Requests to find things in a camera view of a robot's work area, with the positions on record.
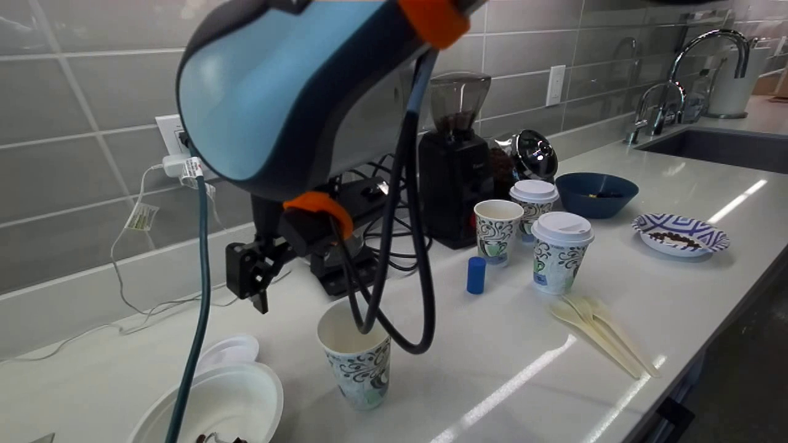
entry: white cable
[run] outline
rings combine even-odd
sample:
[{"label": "white cable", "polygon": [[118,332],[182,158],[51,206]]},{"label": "white cable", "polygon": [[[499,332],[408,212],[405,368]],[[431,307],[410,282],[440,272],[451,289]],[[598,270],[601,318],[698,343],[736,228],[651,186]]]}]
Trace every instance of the white cable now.
[{"label": "white cable", "polygon": [[[292,272],[292,266],[282,268],[282,272],[275,275],[275,277],[271,281],[271,284],[286,281],[289,272]],[[169,307],[174,307],[174,305],[184,305],[184,302],[195,302],[195,300],[197,300],[197,294],[187,294],[187,297],[177,297],[177,300],[159,302],[159,305],[154,305],[154,307],[164,307],[164,305],[166,305],[164,310],[169,310]],[[230,307],[234,302],[239,302],[239,297],[230,294],[228,302],[216,302],[216,300],[213,300],[211,305],[213,305],[213,307]],[[134,334],[134,332],[143,332],[143,329],[148,329],[149,324],[154,324],[154,321],[149,321],[149,318],[154,318],[154,314],[164,313],[164,310],[156,310],[156,313],[149,313],[149,314],[143,313],[145,318],[143,318],[138,324],[103,321],[103,324],[95,324],[95,326],[85,326],[85,329],[79,329],[75,334],[60,339],[60,342],[48,343],[51,350],[46,350],[43,353],[9,357],[9,359],[0,359],[0,361],[43,361],[43,359],[51,359],[51,357],[59,353],[67,343],[75,342],[80,334],[95,332],[95,329],[101,329],[101,326],[110,326],[110,329],[116,329],[118,334]]]},{"label": "white cable", "polygon": [[161,169],[161,165],[159,165],[159,161],[156,161],[156,165],[149,165],[149,167],[143,171],[143,177],[139,177],[139,195],[138,195],[138,199],[129,203],[129,212],[127,212],[127,219],[124,219],[122,228],[118,231],[118,236],[116,236],[113,244],[107,246],[107,257],[110,257],[113,270],[116,270],[116,277],[118,277],[118,294],[121,294],[122,305],[127,305],[129,310],[134,310],[134,313],[139,313],[139,314],[148,314],[149,310],[143,310],[143,307],[133,305],[133,302],[124,297],[124,282],[122,282],[122,272],[121,272],[118,260],[116,260],[116,247],[118,247],[121,239],[124,236],[124,231],[127,231],[127,225],[129,225],[129,222],[133,222],[133,215],[134,215],[134,212],[139,209],[139,203],[143,203],[143,199],[145,199],[145,182],[148,182],[148,174],[149,174],[151,169]]}]

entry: paper cup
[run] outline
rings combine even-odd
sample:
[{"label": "paper cup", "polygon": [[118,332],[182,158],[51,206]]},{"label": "paper cup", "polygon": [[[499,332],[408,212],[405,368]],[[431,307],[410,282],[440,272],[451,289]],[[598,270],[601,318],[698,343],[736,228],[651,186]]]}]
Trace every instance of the paper cup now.
[{"label": "paper cup", "polygon": [[594,240],[590,222],[569,212],[545,212],[533,222],[533,287],[564,294]]},{"label": "paper cup", "polygon": [[522,206],[506,199],[483,199],[473,206],[478,254],[488,262],[506,262]]},{"label": "paper cup", "polygon": [[374,326],[361,334],[345,297],[321,313],[316,339],[345,400],[364,410],[376,407],[389,391],[390,339],[383,326],[374,321]]},{"label": "paper cup", "polygon": [[517,225],[520,240],[533,240],[531,224],[553,209],[559,199],[559,188],[552,182],[542,179],[520,179],[510,186],[510,197],[522,206],[522,219]]}]

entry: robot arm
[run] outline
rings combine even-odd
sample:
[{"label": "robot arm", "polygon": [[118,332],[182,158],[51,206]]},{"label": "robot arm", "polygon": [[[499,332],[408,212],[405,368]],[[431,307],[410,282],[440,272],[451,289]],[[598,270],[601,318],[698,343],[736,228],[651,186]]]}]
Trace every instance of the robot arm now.
[{"label": "robot arm", "polygon": [[251,192],[256,240],[227,246],[239,297],[265,313],[265,284],[302,239],[330,239],[325,219],[280,228],[280,202],[390,149],[410,62],[458,38],[479,1],[228,0],[200,25],[177,106],[195,151]]}]

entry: white bowl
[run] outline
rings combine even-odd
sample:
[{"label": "white bowl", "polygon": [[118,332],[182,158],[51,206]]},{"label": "white bowl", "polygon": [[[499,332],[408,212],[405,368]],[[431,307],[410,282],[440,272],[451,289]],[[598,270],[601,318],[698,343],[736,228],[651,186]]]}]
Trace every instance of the white bowl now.
[{"label": "white bowl", "polygon": [[200,351],[197,374],[209,372],[213,367],[230,367],[230,363],[251,363],[260,351],[260,342],[251,334],[234,334],[218,339]]},{"label": "white bowl", "polygon": [[[161,443],[177,385],[166,391],[138,422],[129,443]],[[220,439],[271,439],[280,421],[282,388],[265,363],[216,367],[197,374],[179,437],[184,443],[216,432]]]}]

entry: sink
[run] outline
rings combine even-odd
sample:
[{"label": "sink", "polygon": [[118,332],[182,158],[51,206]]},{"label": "sink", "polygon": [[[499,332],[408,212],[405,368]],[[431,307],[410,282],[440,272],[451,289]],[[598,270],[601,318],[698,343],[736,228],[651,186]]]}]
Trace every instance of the sink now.
[{"label": "sink", "polygon": [[788,174],[784,134],[685,131],[642,149]]}]

